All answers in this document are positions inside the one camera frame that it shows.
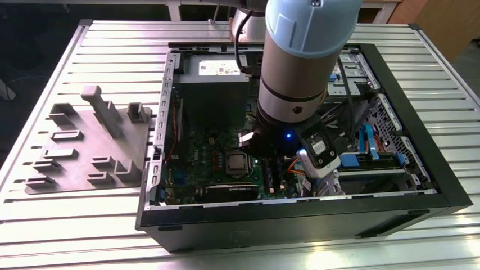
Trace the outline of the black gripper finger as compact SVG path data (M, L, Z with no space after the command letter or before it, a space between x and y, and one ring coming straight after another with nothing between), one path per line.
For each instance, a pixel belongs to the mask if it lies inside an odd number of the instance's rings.
M249 132L240 132L237 134L237 141L239 141L239 148L240 149L248 149L252 147L253 145L253 137L255 137L255 132L249 131Z

